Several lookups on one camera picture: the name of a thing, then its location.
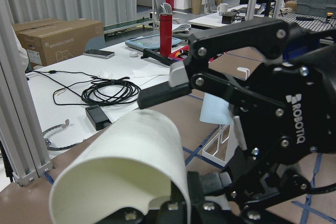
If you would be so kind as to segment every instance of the red bottle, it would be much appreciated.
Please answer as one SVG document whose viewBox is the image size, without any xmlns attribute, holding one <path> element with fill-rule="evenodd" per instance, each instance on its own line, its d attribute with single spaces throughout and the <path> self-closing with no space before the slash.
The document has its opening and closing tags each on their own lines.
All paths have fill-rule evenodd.
<svg viewBox="0 0 336 224">
<path fill-rule="evenodd" d="M 171 14 L 160 15 L 160 54 L 164 57 L 172 52 L 172 22 Z"/>
</svg>

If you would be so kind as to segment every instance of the mug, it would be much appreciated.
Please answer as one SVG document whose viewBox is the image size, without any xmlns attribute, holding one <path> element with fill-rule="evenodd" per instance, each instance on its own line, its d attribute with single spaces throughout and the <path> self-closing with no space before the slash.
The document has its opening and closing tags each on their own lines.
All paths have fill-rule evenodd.
<svg viewBox="0 0 336 224">
<path fill-rule="evenodd" d="M 225 13 L 227 13 L 227 10 L 229 9 L 229 4 L 221 3 L 217 6 L 217 11 L 220 16 L 224 16 Z"/>
</svg>

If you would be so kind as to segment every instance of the tablet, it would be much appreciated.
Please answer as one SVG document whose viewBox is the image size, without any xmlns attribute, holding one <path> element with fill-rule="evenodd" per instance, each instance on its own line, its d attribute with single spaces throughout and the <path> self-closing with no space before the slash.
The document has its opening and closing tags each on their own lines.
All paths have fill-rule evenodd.
<svg viewBox="0 0 336 224">
<path fill-rule="evenodd" d="M 182 41 L 180 39 L 172 38 L 172 47 L 179 45 Z M 160 48 L 160 34 L 151 35 L 146 37 L 140 37 L 136 39 L 128 39 L 125 41 L 125 44 L 131 48 L 134 48 L 139 51 L 143 49 L 159 49 Z"/>
</svg>

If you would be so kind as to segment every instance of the cardboard box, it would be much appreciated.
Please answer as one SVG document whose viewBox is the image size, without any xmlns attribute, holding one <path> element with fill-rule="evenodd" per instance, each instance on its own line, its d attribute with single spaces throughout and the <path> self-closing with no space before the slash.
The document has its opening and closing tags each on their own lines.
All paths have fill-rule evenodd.
<svg viewBox="0 0 336 224">
<path fill-rule="evenodd" d="M 285 7 L 292 8 L 293 11 L 297 9 L 298 3 L 294 0 L 285 2 Z"/>
<path fill-rule="evenodd" d="M 64 22 L 64 21 L 58 18 L 45 18 L 45 19 L 40 19 L 40 20 L 33 20 L 29 22 L 24 22 L 24 23 L 13 24 L 13 29 L 17 35 L 20 31 L 36 29 L 38 27 L 50 26 L 50 25 L 54 25 L 60 22 Z"/>
<path fill-rule="evenodd" d="M 89 19 L 63 21 L 17 33 L 32 66 L 48 66 L 105 47 L 102 22 Z"/>
</svg>

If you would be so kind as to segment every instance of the blue tape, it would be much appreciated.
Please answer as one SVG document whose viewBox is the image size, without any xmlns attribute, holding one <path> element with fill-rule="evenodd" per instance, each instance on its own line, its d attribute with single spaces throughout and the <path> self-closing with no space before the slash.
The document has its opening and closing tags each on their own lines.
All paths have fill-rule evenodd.
<svg viewBox="0 0 336 224">
<path fill-rule="evenodd" d="M 324 214 L 324 213 L 322 213 L 320 211 L 317 211 L 316 209 L 313 209 L 313 208 L 311 208 L 309 206 L 306 206 L 306 205 L 304 205 L 304 204 L 302 204 L 302 203 L 300 203 L 298 201 L 292 201 L 292 203 L 294 205 L 298 206 L 298 207 L 303 208 L 305 211 L 311 212 L 311 213 L 313 213 L 313 214 L 315 214 L 315 215 L 317 215 L 317 216 L 319 216 L 319 217 L 321 217 L 321 218 L 323 218 L 323 219 L 325 219 L 325 220 L 327 220 L 327 221 L 329 221 L 331 223 L 336 224 L 336 219 L 334 219 L 334 218 L 332 218 L 332 217 L 330 217 L 330 216 L 328 216 L 328 215 L 326 215 L 326 214 Z"/>
<path fill-rule="evenodd" d="M 196 154 L 195 157 L 198 157 L 199 159 L 201 159 L 201 160 L 203 160 L 203 161 L 205 161 L 205 162 L 207 162 L 207 163 L 209 163 L 209 164 L 211 164 L 211 165 L 213 165 L 213 166 L 216 166 L 216 167 L 219 168 L 219 169 L 223 169 L 223 168 L 224 168 L 223 166 L 221 166 L 221 165 L 219 165 L 219 164 L 213 162 L 212 160 L 210 160 L 210 159 L 208 159 L 208 158 L 206 158 L 206 157 L 203 157 L 203 156 L 200 155 L 200 154 Z"/>
<path fill-rule="evenodd" d="M 316 157 L 315 167 L 314 167 L 314 171 L 313 171 L 313 178 L 310 182 L 311 188 L 315 188 L 315 177 L 320 170 L 321 162 L 322 162 L 322 154 L 319 153 Z M 312 195 L 307 195 L 305 206 L 310 207 L 311 201 L 312 201 Z M 308 217 L 309 217 L 309 211 L 304 209 L 303 212 L 302 212 L 302 215 L 301 215 L 300 224 L 306 224 L 307 221 L 308 221 Z"/>
<path fill-rule="evenodd" d="M 262 62 L 261 60 L 251 59 L 251 58 L 248 58 L 248 57 L 244 57 L 244 56 L 240 56 L 240 55 L 234 55 L 234 54 L 230 54 L 230 53 L 226 53 L 226 55 L 232 55 L 232 56 L 236 56 L 236 57 L 240 57 L 240 58 L 244 58 L 244 59 L 249 59 L 249 60 Z"/>
<path fill-rule="evenodd" d="M 203 146 L 209 141 L 210 137 L 219 129 L 219 125 L 206 137 L 206 139 L 192 152 L 192 154 L 185 160 L 185 165 L 189 164 L 194 156 L 203 148 Z"/>
<path fill-rule="evenodd" d="M 188 96 L 203 101 L 202 98 L 197 97 L 197 96 L 195 96 L 195 95 L 189 94 Z"/>
<path fill-rule="evenodd" d="M 47 173 L 44 173 L 44 175 L 46 176 L 47 180 L 53 185 L 54 184 L 54 179 Z"/>
</svg>

